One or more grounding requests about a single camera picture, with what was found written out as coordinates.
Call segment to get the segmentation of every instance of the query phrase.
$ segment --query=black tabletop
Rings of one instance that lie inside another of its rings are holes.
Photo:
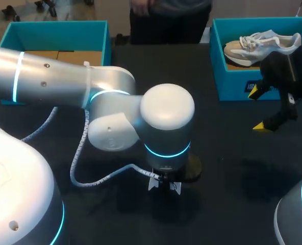
[[[65,202],[72,243],[278,244],[273,214],[279,199],[302,179],[302,103],[299,119],[273,134],[252,127],[279,109],[278,101],[219,102],[209,46],[122,46],[113,65],[128,69],[139,94],[161,83],[186,88],[195,101],[191,150],[203,164],[198,182],[180,196],[147,191],[148,178],[129,170],[80,189],[69,168],[84,125],[84,112],[60,108],[30,142],[49,162]],[[0,126],[22,138],[50,113],[49,107],[0,105]],[[77,179],[92,182],[128,163],[150,169],[140,143],[125,152],[101,152],[86,143]]]

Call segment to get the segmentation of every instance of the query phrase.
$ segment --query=white sneaker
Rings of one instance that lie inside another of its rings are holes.
[[[299,33],[293,36],[281,36],[270,30],[240,37],[239,41],[229,42],[223,52],[233,62],[247,67],[264,60],[273,51],[290,55],[301,44]]]

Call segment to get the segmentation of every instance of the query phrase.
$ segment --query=cardboard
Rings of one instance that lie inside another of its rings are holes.
[[[75,65],[83,65],[84,61],[88,61],[90,62],[91,66],[101,66],[102,52],[101,51],[74,51],[74,52],[59,51],[57,59]]]
[[[251,66],[251,67],[238,67],[234,65],[227,64],[227,69],[228,70],[260,70],[259,66]]]
[[[58,57],[58,51],[25,51],[25,53],[55,60],[57,60]]]

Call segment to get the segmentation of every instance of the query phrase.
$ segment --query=blue box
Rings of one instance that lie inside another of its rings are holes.
[[[235,18],[213,20],[210,36],[210,58],[220,101],[249,100],[246,86],[248,81],[262,79],[259,69],[228,70],[222,46],[239,40],[240,36],[249,36],[256,32],[273,30],[279,35],[302,36],[302,17],[283,18]],[[278,100],[276,90],[269,91],[260,97],[261,100]]]
[[[102,66],[111,62],[106,21],[12,22],[0,47],[17,51],[101,51]],[[9,101],[2,101],[2,104],[18,105]]]

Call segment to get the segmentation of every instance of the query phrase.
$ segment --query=robotic arm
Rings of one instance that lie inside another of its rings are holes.
[[[279,91],[281,110],[253,129],[276,131],[289,119],[297,119],[296,102],[302,100],[302,46],[292,55],[271,53],[261,62],[260,80],[249,94],[257,100],[271,89]],[[302,180],[278,203],[274,213],[274,231],[280,245],[302,245]]]
[[[165,179],[188,162],[194,101],[177,85],[135,95],[135,79],[123,68],[73,65],[0,48],[0,100],[83,108],[93,146],[123,151],[140,139],[147,163]]]
[[[291,55],[271,53],[261,62],[259,80],[249,98],[257,100],[271,89],[279,91],[281,110],[274,116],[264,119],[253,129],[257,131],[276,131],[288,120],[297,119],[296,102],[302,100],[302,46]]]

